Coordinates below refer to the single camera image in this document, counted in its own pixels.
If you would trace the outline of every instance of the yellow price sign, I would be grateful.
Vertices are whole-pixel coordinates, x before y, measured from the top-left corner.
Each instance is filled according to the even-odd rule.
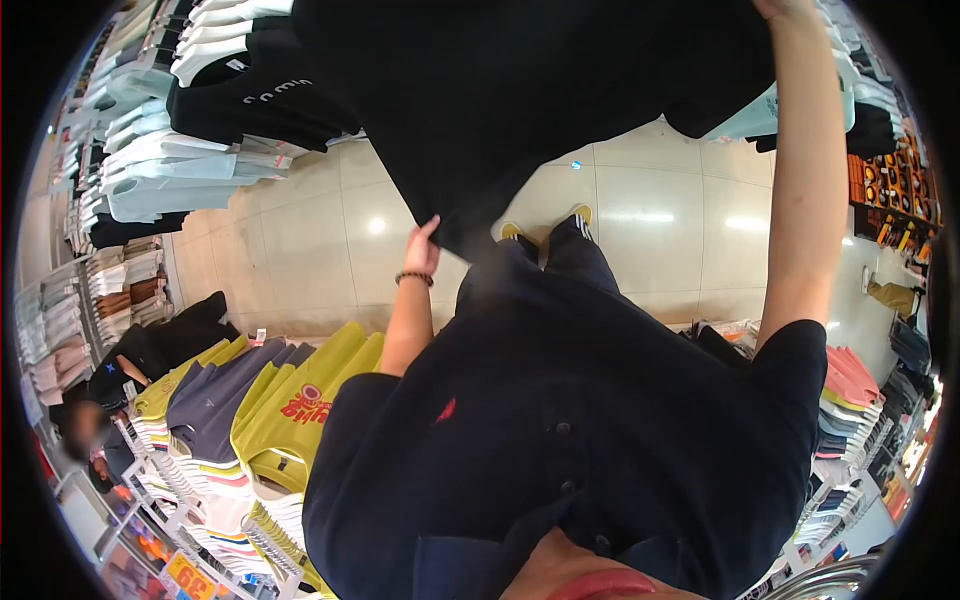
[[[210,600],[217,585],[178,550],[160,571],[160,582],[177,600]]]

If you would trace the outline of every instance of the shoe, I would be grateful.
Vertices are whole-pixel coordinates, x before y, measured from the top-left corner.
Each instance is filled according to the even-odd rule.
[[[570,211],[571,215],[580,215],[584,218],[584,221],[587,223],[587,226],[590,225],[590,219],[593,218],[593,209],[589,207],[589,204],[579,204],[574,206],[573,210]]]
[[[520,229],[520,226],[514,223],[513,221],[507,221],[503,224],[503,227],[500,228],[500,239],[505,240],[511,235],[519,235],[520,237],[526,237],[523,235],[523,230]]]
[[[864,267],[863,273],[860,277],[860,291],[866,294],[867,288],[870,287],[870,282],[873,280],[874,274],[870,272],[870,267]]]

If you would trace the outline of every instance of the hand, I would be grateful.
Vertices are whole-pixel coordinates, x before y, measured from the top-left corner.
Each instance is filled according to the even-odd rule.
[[[440,261],[440,247],[430,241],[430,236],[440,225],[440,215],[434,215],[423,227],[414,227],[407,237],[407,255],[403,270],[433,276]]]
[[[107,470],[107,461],[105,461],[102,456],[93,459],[93,470],[97,471],[97,474],[100,475],[100,478],[104,481],[110,478],[110,473]]]

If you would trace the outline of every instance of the red logo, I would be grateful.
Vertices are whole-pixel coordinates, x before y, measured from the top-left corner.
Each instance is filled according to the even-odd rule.
[[[437,424],[442,420],[447,420],[450,417],[453,417],[453,411],[457,408],[457,398],[453,397],[444,407],[444,411],[440,413],[440,416],[437,417],[437,420],[433,421],[433,424]]]
[[[307,383],[294,395],[287,405],[280,409],[284,417],[289,417],[301,425],[310,421],[324,422],[330,414],[330,402],[321,402],[323,394],[317,386]]]

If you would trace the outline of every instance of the shirt button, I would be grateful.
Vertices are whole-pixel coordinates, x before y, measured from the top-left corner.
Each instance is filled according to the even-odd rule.
[[[610,540],[607,540],[606,536],[597,536],[593,540],[596,541],[596,544],[597,544],[596,546],[597,556],[609,558],[611,554]]]

